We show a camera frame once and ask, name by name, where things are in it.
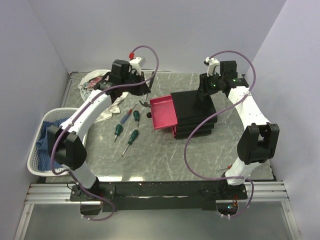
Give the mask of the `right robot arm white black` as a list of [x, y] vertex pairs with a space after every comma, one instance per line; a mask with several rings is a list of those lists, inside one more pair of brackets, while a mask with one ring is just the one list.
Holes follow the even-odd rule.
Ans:
[[198, 94], [204, 97], [223, 92], [235, 105], [244, 128], [237, 144], [237, 159], [224, 174], [227, 182], [218, 188], [219, 195], [228, 200], [256, 167], [274, 157], [280, 128], [270, 123], [259, 109], [249, 84], [238, 76], [236, 61], [219, 62], [207, 57], [204, 63], [208, 69], [199, 76]]

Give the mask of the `black handled hammer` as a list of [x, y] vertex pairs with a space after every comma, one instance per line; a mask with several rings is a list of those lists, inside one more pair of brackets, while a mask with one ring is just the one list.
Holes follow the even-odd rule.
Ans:
[[152, 107], [152, 105], [151, 105], [149, 102], [147, 102], [148, 96], [149, 96], [149, 94], [147, 93], [147, 94], [145, 95], [145, 101], [144, 101], [144, 102], [142, 102], [141, 100], [139, 100], [139, 103], [140, 103], [143, 107], [145, 107], [145, 108], [151, 108], [151, 107]]

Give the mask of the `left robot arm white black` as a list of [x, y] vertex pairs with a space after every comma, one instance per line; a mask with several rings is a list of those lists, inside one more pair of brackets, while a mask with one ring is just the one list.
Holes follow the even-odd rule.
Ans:
[[108, 71], [95, 85], [85, 102], [76, 112], [59, 126], [47, 129], [47, 145], [50, 166], [58, 163], [83, 186], [81, 194], [94, 201], [100, 194], [98, 178], [86, 163], [87, 151], [83, 138], [89, 128], [124, 92], [143, 96], [150, 93], [145, 82], [142, 66], [144, 57], [132, 57], [130, 61], [115, 60]]

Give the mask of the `black drawer cabinet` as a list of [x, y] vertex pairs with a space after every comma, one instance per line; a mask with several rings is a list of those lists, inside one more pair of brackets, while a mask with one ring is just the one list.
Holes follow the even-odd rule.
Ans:
[[172, 127], [176, 140], [187, 139], [201, 122], [216, 113], [212, 98], [197, 90], [173, 92], [171, 97], [177, 118], [177, 125]]

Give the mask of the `pink top drawer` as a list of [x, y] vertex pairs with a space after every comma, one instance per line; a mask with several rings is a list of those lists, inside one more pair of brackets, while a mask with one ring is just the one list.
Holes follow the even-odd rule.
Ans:
[[155, 130], [176, 126], [176, 110], [171, 95], [150, 99], [151, 116]]

